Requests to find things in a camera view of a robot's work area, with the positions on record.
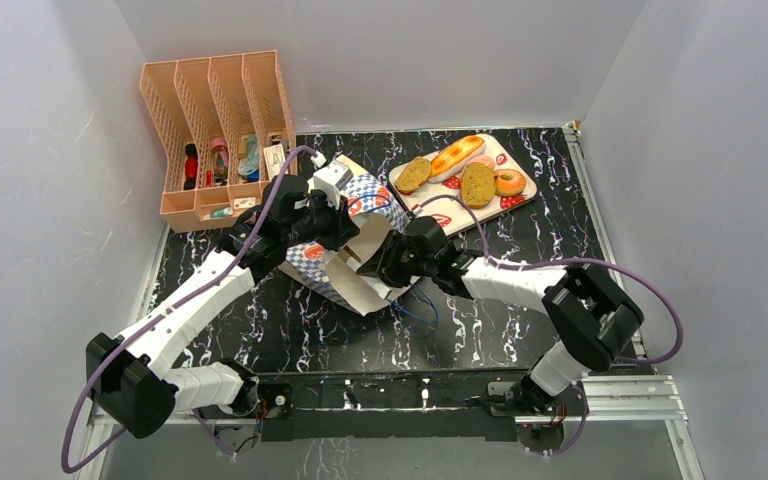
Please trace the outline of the metal tongs white handles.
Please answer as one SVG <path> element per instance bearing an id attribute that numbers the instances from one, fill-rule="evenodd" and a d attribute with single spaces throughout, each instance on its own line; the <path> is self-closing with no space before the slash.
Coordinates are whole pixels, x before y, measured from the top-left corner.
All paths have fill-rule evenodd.
<path id="1" fill-rule="evenodd" d="M 350 247 L 346 246 L 343 249 L 343 252 L 345 253 L 344 261 L 347 267 L 357 277 L 359 277 L 363 282 L 365 282 L 381 300 L 391 301 L 392 300 L 391 295 L 393 293 L 393 289 L 375 277 L 361 275 L 360 274 L 360 268 L 362 266 L 362 263 L 360 262 L 361 258 Z"/>

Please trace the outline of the long glazed fake bread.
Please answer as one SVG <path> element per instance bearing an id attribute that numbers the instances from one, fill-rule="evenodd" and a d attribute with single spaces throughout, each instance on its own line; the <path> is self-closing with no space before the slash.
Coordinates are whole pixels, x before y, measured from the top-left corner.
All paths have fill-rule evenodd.
<path id="1" fill-rule="evenodd" d="M 460 173 L 466 163 L 486 150 L 486 142 L 478 135 L 465 136 L 440 151 L 431 160 L 428 181 L 442 183 Z"/>

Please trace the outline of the pink frosted fake donut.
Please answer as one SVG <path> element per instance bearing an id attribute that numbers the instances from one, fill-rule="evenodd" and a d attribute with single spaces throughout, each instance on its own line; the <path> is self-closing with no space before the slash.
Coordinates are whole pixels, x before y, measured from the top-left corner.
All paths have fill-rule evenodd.
<path id="1" fill-rule="evenodd" d="M 480 155 L 480 156 L 474 157 L 469 161 L 469 164 L 484 165 L 490 170 L 494 170 L 496 167 L 495 160 L 488 155 Z"/>

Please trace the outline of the brown fake donut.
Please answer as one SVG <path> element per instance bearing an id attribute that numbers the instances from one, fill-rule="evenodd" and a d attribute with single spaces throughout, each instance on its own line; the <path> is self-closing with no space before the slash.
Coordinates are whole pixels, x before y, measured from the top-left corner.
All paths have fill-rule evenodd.
<path id="1" fill-rule="evenodd" d="M 527 186 L 526 176 L 518 170 L 499 169 L 495 174 L 495 191 L 501 197 L 520 195 Z"/>

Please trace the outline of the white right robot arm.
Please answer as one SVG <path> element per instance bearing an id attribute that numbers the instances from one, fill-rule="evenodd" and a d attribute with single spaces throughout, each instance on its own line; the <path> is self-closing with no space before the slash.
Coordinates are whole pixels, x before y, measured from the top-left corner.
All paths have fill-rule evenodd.
<path id="1" fill-rule="evenodd" d="M 427 277 L 449 295 L 516 304 L 549 318 L 558 340 L 521 380 L 488 386 L 467 400 L 494 416 L 550 413 L 569 387 L 607 371 L 644 320 L 607 269 L 593 261 L 561 267 L 504 263 L 456 246 L 431 217 L 390 231 L 356 272 L 391 288 Z"/>

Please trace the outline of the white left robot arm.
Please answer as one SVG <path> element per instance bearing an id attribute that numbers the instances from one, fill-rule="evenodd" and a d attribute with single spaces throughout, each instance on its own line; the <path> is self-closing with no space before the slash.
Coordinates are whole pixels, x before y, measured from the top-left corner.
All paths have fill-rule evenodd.
<path id="1" fill-rule="evenodd" d="M 87 346 L 90 399 L 138 439 L 170 416 L 217 406 L 248 416 L 259 403 L 258 377 L 232 360 L 176 368 L 182 350 L 230 303 L 250 292 L 286 259 L 316 241 L 336 250 L 359 233 L 344 189 L 351 174 L 286 175 L 270 182 L 262 205 L 240 214 L 201 266 L 165 303 L 111 338 Z"/>

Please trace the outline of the brown fake bread slice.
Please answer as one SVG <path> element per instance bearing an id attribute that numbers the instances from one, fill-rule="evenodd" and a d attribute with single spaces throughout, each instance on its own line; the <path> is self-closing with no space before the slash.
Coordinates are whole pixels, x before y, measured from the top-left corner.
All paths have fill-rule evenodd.
<path id="1" fill-rule="evenodd" d="M 460 197 L 470 209 L 481 209 L 496 195 L 495 172 L 484 165 L 467 164 L 461 176 Z"/>

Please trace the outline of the checkered brown paper bag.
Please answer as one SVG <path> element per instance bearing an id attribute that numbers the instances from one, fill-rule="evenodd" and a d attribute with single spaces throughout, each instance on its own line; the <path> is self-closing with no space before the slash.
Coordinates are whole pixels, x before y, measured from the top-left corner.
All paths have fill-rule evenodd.
<path id="1" fill-rule="evenodd" d="M 315 242 L 292 247 L 280 270 L 337 305 L 366 316 L 390 306 L 407 289 L 391 287 L 392 300 L 381 300 L 347 267 L 343 249 L 350 247 L 363 264 L 372 257 L 391 230 L 404 230 L 409 217 L 390 190 L 375 176 L 345 155 L 335 160 L 346 164 L 354 173 L 352 180 L 343 188 L 342 196 L 348 199 L 349 215 L 358 222 L 360 234 L 337 253 L 327 251 Z"/>

